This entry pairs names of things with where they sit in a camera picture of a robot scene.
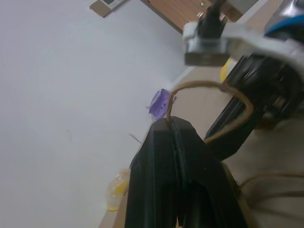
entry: tan cable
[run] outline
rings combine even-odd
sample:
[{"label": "tan cable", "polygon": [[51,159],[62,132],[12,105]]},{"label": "tan cable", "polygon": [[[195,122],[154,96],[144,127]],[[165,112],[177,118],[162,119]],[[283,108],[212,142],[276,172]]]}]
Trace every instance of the tan cable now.
[{"label": "tan cable", "polygon": [[244,115],[242,118],[237,119],[236,121],[229,124],[227,129],[222,129],[212,137],[205,140],[205,144],[211,143],[213,140],[216,140],[220,138],[221,136],[235,130],[237,127],[239,127],[242,123],[244,123],[252,114],[253,112],[253,105],[249,101],[249,99],[242,94],[241,92],[237,91],[236,89],[229,87],[226,84],[221,84],[218,82],[213,81],[191,81],[191,82],[185,82],[180,85],[178,85],[171,93],[168,99],[168,108],[166,113],[166,119],[170,123],[171,122],[171,111],[172,111],[172,104],[173,104],[173,98],[177,94],[178,91],[182,89],[188,89],[188,88],[197,88],[197,87],[207,87],[207,88],[218,88],[220,91],[231,94],[238,99],[240,99],[245,105],[246,109],[244,112]]}]

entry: wall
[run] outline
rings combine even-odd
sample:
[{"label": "wall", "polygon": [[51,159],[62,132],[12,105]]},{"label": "wall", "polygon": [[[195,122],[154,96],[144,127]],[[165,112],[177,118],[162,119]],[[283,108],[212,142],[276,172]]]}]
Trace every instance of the wall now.
[{"label": "wall", "polygon": [[139,0],[0,2],[0,228],[93,228],[145,106],[186,67],[181,35]]},{"label": "wall", "polygon": [[244,14],[257,2],[257,0],[228,0],[228,2]]}]

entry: brown cable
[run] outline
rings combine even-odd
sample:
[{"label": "brown cable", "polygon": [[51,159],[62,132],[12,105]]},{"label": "brown cable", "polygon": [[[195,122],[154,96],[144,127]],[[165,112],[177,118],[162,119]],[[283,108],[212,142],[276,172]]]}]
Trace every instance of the brown cable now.
[{"label": "brown cable", "polygon": [[207,87],[207,88],[218,88],[220,91],[231,94],[238,99],[240,99],[245,105],[246,109],[244,112],[244,115],[242,118],[237,119],[236,121],[229,124],[228,128],[222,129],[212,137],[205,140],[205,144],[211,143],[213,140],[216,140],[220,138],[221,136],[235,130],[238,128],[242,123],[244,123],[252,114],[253,112],[253,105],[249,101],[249,99],[242,94],[241,92],[237,91],[235,88],[232,88],[226,84],[221,84],[218,82],[213,81],[191,81],[191,82],[185,82],[180,85],[178,85],[171,93],[168,99],[168,108],[166,113],[166,119],[170,123],[171,122],[171,111],[172,111],[172,104],[173,104],[173,98],[177,94],[178,91],[182,89],[188,89],[188,88],[197,88],[197,87]]}]

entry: purple object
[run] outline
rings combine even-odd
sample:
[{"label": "purple object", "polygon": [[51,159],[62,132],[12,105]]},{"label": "purple object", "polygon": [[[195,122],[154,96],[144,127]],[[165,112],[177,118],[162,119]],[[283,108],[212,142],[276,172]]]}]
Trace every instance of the purple object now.
[{"label": "purple object", "polygon": [[150,115],[155,119],[159,120],[163,118],[167,111],[167,102],[169,98],[169,91],[165,89],[159,90],[153,97],[149,109]]}]

